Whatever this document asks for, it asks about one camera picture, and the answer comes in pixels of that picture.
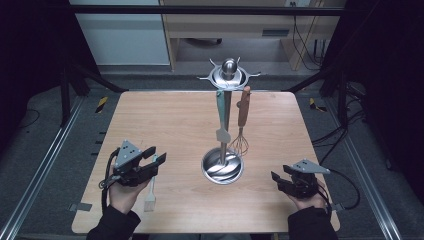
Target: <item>wooden tabletop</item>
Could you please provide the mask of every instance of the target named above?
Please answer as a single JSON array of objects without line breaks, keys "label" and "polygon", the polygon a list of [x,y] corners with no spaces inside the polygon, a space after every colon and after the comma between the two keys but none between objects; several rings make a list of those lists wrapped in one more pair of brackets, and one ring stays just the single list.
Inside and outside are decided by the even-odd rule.
[{"label": "wooden tabletop", "polygon": [[[232,93],[229,132],[237,137],[241,92]],[[243,175],[229,185],[209,181],[201,171],[203,156],[220,147],[216,93],[125,92],[122,94],[81,200],[92,204],[78,211],[72,230],[87,233],[101,212],[98,184],[110,154],[127,139],[142,150],[157,147],[167,159],[155,182],[156,207],[143,212],[148,187],[133,210],[141,217],[139,233],[273,233],[287,232],[294,204],[278,191],[271,171],[290,179],[282,166],[303,158],[317,162],[296,98],[287,92],[252,92],[244,136],[249,151]],[[141,165],[151,159],[142,160]],[[325,182],[321,174],[317,178]],[[333,213],[332,224],[340,224]]]}]

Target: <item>whisk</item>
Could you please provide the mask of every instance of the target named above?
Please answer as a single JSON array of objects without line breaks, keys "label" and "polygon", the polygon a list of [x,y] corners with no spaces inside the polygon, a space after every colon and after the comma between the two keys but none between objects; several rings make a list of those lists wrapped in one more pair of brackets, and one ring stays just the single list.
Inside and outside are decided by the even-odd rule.
[{"label": "whisk", "polygon": [[239,116],[238,116],[238,126],[239,134],[234,141],[231,142],[230,148],[241,156],[246,155],[247,150],[249,150],[249,143],[246,138],[243,136],[243,127],[246,125],[247,114],[249,113],[249,103],[250,103],[250,87],[246,86],[243,89],[240,102],[237,103],[239,107]]}]

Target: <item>wall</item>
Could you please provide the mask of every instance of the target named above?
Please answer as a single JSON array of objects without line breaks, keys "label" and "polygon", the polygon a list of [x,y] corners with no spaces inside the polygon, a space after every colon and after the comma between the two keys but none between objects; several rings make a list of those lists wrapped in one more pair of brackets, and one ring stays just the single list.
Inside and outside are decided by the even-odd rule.
[{"label": "wall", "polygon": [[[70,0],[71,4],[158,5],[157,0]],[[158,14],[76,14],[97,65],[169,65]]]}]

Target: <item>person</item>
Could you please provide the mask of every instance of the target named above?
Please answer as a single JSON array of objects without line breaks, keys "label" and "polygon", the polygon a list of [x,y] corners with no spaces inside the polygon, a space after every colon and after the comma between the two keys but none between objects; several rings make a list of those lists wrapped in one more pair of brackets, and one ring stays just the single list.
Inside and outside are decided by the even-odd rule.
[{"label": "person", "polygon": [[[131,211],[131,209],[137,200],[138,194],[147,184],[148,181],[137,187],[124,187],[119,183],[110,186],[110,204],[100,218],[99,224],[90,230],[86,239],[129,239],[140,223],[140,218],[135,212]],[[320,188],[320,191],[322,191],[324,184],[319,180],[318,184],[322,187]],[[326,213],[326,202],[319,194],[315,194],[308,199],[296,199],[293,196],[287,196],[293,201],[298,209],[297,212],[288,217],[290,240],[338,239],[331,225],[330,218]],[[155,239],[155,237],[156,239],[160,239],[160,236],[157,238],[155,235],[153,235],[153,237],[151,236],[151,239]],[[212,237],[216,237],[217,239],[228,239],[227,236],[220,235],[209,235],[208,238],[210,239]],[[235,239],[246,239],[246,235],[236,236]]]}]

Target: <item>human hand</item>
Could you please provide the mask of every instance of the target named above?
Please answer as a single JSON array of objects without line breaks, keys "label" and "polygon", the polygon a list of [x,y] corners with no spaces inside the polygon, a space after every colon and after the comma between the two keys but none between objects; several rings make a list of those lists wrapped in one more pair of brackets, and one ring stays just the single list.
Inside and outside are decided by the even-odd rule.
[{"label": "human hand", "polygon": [[[325,188],[325,184],[321,182],[320,180],[318,180],[318,184],[321,186],[321,187],[318,187],[318,190],[321,193],[324,193],[323,189]],[[286,195],[287,197],[290,198],[290,200],[294,202],[294,204],[297,207],[297,210],[302,210],[309,207],[325,208],[325,200],[318,193],[307,199],[297,199],[291,195],[288,195],[288,194]]]},{"label": "human hand", "polygon": [[115,182],[109,187],[110,205],[121,213],[128,214],[137,201],[138,194],[149,184],[149,181],[135,187],[122,186]]}]

